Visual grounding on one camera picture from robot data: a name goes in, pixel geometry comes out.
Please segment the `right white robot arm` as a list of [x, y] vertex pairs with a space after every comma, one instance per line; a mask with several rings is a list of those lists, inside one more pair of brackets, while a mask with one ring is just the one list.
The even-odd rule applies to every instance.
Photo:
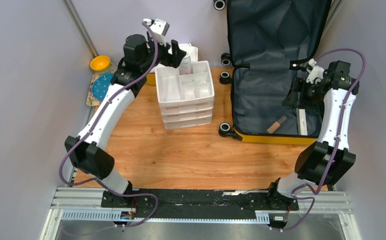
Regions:
[[314, 60], [307, 64], [307, 79], [297, 78], [289, 95], [299, 94], [299, 106], [323, 106], [322, 125], [317, 140], [297, 158], [294, 172], [269, 186], [267, 205], [274, 210], [294, 201], [294, 193], [305, 186], [320, 190], [335, 184], [355, 163], [349, 151], [348, 124], [358, 93], [358, 80], [352, 78], [351, 64], [334, 61], [323, 69]]

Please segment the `yellow plastic basket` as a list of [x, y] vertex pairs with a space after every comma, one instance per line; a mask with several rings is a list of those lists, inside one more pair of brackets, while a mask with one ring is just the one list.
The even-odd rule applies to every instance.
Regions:
[[146, 84], [150, 86], [156, 86], [156, 75], [155, 73], [149, 73], [146, 76]]

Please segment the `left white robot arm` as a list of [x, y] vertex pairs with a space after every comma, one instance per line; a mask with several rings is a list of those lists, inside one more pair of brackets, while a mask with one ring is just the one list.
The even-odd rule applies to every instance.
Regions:
[[123, 46], [124, 57], [119, 61], [110, 85], [90, 122], [76, 136], [65, 140], [67, 153], [62, 162], [70, 160], [73, 167], [92, 176], [114, 194], [114, 201], [123, 208], [133, 202], [132, 184], [115, 168], [115, 160], [105, 148], [119, 118], [146, 82], [146, 76], [158, 64], [177, 68], [186, 52], [176, 40], [133, 34]]

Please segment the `white plastic drawer organizer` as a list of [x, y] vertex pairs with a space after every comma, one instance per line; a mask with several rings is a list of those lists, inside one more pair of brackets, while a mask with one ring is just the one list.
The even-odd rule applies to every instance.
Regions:
[[172, 67], [155, 70], [157, 100], [167, 130], [212, 122], [215, 89], [209, 62], [191, 63], [192, 73], [180, 75]]

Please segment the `white pump lotion bottle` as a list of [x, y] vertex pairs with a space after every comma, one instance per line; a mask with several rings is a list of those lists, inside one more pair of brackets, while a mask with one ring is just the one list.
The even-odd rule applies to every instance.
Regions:
[[179, 74], [180, 75], [190, 75], [192, 74], [192, 62], [191, 62], [191, 57], [188, 53], [182, 58], [181, 63], [178, 67], [179, 69]]

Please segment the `white toothpaste tube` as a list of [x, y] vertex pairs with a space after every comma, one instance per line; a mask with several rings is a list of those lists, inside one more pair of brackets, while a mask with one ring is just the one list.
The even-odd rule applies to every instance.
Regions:
[[306, 111], [303, 108], [297, 108], [296, 109], [296, 116], [297, 116], [297, 128], [298, 128], [298, 134], [301, 136], [307, 136], [308, 130], [307, 130], [307, 120], [306, 120]]

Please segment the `yellow Pikachu suitcase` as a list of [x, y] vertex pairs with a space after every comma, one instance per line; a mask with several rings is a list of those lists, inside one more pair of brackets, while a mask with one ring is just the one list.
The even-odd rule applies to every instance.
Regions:
[[[285, 107], [294, 79], [305, 79], [332, 6], [330, 0], [228, 0], [229, 51], [221, 55], [220, 83], [230, 85], [232, 123], [218, 133], [242, 142], [309, 145], [316, 141], [323, 106]], [[305, 109], [308, 135], [299, 135], [296, 109]], [[287, 121], [273, 134], [266, 130], [281, 116]]]

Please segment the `white garment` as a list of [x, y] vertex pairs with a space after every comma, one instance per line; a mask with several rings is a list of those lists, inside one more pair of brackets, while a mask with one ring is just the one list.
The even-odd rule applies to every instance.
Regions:
[[[199, 59], [198, 59], [198, 47], [193, 46], [191, 43], [179, 43], [178, 45], [179, 45], [180, 50], [185, 51], [190, 56], [190, 60], [192, 63], [199, 61]], [[162, 68], [162, 67], [170, 67], [170, 66], [166, 66], [162, 63], [159, 63], [152, 69], [152, 72], [154, 72], [156, 68]]]

